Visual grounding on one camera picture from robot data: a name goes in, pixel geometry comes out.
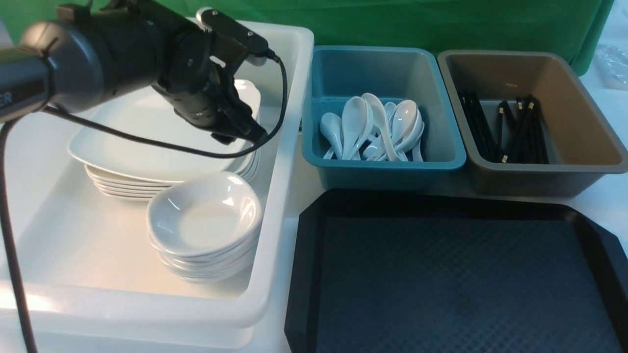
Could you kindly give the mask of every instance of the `black tray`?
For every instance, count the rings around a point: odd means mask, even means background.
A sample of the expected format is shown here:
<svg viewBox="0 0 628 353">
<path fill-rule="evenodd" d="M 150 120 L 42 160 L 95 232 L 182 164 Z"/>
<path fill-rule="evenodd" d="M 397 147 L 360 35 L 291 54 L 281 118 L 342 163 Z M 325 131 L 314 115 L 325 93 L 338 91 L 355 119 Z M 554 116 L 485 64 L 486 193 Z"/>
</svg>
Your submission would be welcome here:
<svg viewBox="0 0 628 353">
<path fill-rule="evenodd" d="M 563 205 L 332 190 L 299 220 L 293 353 L 628 352 L 628 259 Z"/>
</svg>

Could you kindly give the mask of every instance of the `table surface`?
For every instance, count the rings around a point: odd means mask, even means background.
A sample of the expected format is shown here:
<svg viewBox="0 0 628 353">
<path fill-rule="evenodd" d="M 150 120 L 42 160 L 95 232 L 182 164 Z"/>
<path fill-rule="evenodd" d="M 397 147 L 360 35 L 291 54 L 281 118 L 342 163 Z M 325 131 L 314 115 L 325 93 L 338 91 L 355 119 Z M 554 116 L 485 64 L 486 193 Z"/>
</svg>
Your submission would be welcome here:
<svg viewBox="0 0 628 353">
<path fill-rule="evenodd" d="M 628 0 L 617 0 L 609 16 L 600 44 L 613 44 L 628 53 Z M 595 62 L 581 80 L 596 101 L 622 142 L 628 146 L 628 90 L 611 90 L 604 87 Z M 279 250 L 278 272 L 271 294 L 267 314 L 256 325 L 251 343 L 238 353 L 289 353 L 283 333 L 293 250 L 298 225 L 298 214 L 323 192 L 314 167 L 302 157 L 300 147 L 296 152 L 293 182 L 286 214 L 282 243 Z M 443 180 L 430 193 L 478 197 L 471 191 L 463 174 Z M 608 175 L 575 198 L 508 198 L 535 202 L 556 202 L 569 205 L 585 214 L 619 237 L 624 250 L 628 250 L 628 174 Z M 37 334 L 40 352 L 133 352 L 133 353 L 200 353 L 207 349 L 190 346 L 163 345 L 152 342 L 131 342 L 101 337 L 76 337 L 58 334 Z M 17 326 L 0 327 L 0 350 L 19 352 L 23 347 Z"/>
</svg>

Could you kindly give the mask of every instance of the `blue plastic bin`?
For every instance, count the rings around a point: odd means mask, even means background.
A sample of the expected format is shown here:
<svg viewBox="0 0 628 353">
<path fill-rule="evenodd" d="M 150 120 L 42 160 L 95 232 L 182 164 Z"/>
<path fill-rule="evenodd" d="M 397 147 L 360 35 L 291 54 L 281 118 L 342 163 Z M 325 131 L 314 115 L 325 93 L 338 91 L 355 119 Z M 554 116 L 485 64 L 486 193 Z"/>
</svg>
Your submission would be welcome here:
<svg viewBox="0 0 628 353">
<path fill-rule="evenodd" d="M 303 156 L 318 168 L 323 186 L 371 190 L 426 190 L 467 159 L 436 59 L 425 50 L 366 46 L 316 46 L 311 68 L 311 109 L 303 114 Z M 324 160 L 329 142 L 318 123 L 339 116 L 355 95 L 382 102 L 412 99 L 425 122 L 424 162 Z"/>
</svg>

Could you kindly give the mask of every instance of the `green cloth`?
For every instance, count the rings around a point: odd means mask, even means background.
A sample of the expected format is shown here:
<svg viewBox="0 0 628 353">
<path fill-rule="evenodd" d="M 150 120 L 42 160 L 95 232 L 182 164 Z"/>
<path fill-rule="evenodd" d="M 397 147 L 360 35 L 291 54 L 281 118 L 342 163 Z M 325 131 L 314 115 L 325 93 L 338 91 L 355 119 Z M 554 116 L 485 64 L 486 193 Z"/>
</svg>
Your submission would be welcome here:
<svg viewBox="0 0 628 353">
<path fill-rule="evenodd" d="M 0 2 L 13 37 L 68 0 Z M 86 3 L 87 0 L 74 1 Z M 160 0 L 193 16 L 212 6 L 237 19 L 307 27 L 317 45 L 552 52 L 584 74 L 613 0 Z M 96 8 L 107 1 L 96 0 Z"/>
</svg>

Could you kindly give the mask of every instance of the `white ceramic spoon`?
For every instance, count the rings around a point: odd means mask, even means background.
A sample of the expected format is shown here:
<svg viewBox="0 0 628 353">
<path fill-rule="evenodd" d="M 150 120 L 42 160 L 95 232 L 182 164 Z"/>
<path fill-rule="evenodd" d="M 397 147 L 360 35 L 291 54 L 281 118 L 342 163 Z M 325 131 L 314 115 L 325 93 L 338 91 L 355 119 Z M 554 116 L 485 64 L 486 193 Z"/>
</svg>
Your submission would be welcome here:
<svg viewBox="0 0 628 353">
<path fill-rule="evenodd" d="M 422 162 L 421 136 L 423 135 L 424 129 L 425 123 L 417 120 L 417 124 L 414 125 L 412 131 L 407 136 L 404 136 L 401 143 L 395 147 L 395 151 L 397 151 L 397 153 L 402 153 L 405 156 L 406 152 L 412 150 L 412 161 Z M 383 161 L 385 159 L 386 155 L 383 155 L 378 159 L 378 161 Z"/>
<path fill-rule="evenodd" d="M 333 148 L 329 147 L 329 149 L 327 150 L 327 152 L 325 153 L 325 155 L 323 156 L 324 160 L 331 160 L 332 157 L 334 156 L 334 152 L 333 152 Z M 357 153 L 354 155 L 353 157 L 354 161 L 359 161 L 360 160 L 360 156 L 357 155 Z"/>
<path fill-rule="evenodd" d="M 366 108 L 366 102 L 360 97 L 353 97 L 347 101 L 344 109 L 342 110 L 342 159 L 350 160 L 355 143 L 364 133 L 364 128 L 367 124 L 368 111 Z"/>
<path fill-rule="evenodd" d="M 325 155 L 323 156 L 324 160 L 331 160 L 333 157 L 333 148 L 329 147 L 329 149 L 327 150 L 327 153 L 325 153 Z"/>
<path fill-rule="evenodd" d="M 408 140 L 409 135 L 411 135 L 412 130 L 416 127 L 417 117 L 419 114 L 419 109 L 414 103 L 413 100 L 404 100 L 399 103 L 397 109 L 395 110 L 393 119 L 392 119 L 392 142 L 395 145 L 395 153 L 399 156 L 400 160 L 408 160 L 405 158 L 405 152 L 403 148 L 405 146 L 401 146 L 404 140 Z M 369 160 L 380 160 L 381 155 L 375 155 L 371 157 Z"/>
<path fill-rule="evenodd" d="M 386 105 L 384 106 L 384 112 L 386 112 L 386 119 L 388 119 L 388 127 L 392 130 L 393 129 L 393 114 L 394 111 L 397 109 L 397 104 L 393 103 L 393 102 L 388 102 L 386 103 Z"/>
<path fill-rule="evenodd" d="M 388 128 L 392 131 L 393 130 L 393 114 L 395 109 L 397 109 L 397 104 L 393 103 L 393 102 L 388 102 L 386 103 L 386 105 L 384 106 L 384 112 L 386 113 L 386 119 L 388 120 Z M 377 130 L 377 128 L 375 127 L 375 125 L 373 125 L 373 131 L 379 131 Z M 384 143 L 382 141 L 382 139 L 378 139 L 376 136 L 376 133 L 373 132 L 371 133 L 367 139 L 367 141 L 371 142 L 371 144 L 376 143 L 374 146 L 377 148 L 382 148 L 382 143 Z"/>
<path fill-rule="evenodd" d="M 391 132 L 388 128 L 388 121 L 386 119 L 386 112 L 384 110 L 384 106 L 382 102 L 375 95 L 371 93 L 365 93 L 362 95 L 362 98 L 366 100 L 373 109 L 373 125 L 377 127 L 379 130 L 379 138 L 384 141 L 384 149 L 386 150 L 386 154 L 391 161 L 398 161 L 399 156 L 394 152 L 393 141 L 391 140 Z"/>
<path fill-rule="evenodd" d="M 334 113 L 325 113 L 323 117 L 320 118 L 320 132 L 332 145 L 333 152 L 337 156 L 342 156 L 340 125 L 340 117 Z"/>
<path fill-rule="evenodd" d="M 423 130 L 425 130 L 425 123 L 421 122 L 421 134 L 419 135 L 419 141 L 412 148 L 412 161 L 422 162 L 423 156 L 421 156 L 421 137 L 423 136 Z"/>
<path fill-rule="evenodd" d="M 349 151 L 349 157 L 346 159 L 360 160 L 359 156 L 357 156 L 360 147 L 366 142 L 366 139 L 371 134 L 371 130 L 373 129 L 373 109 L 370 104 L 366 104 L 366 122 L 364 125 L 364 130 L 360 135 L 360 138 L 357 139 L 357 143 L 355 146 Z"/>
</svg>

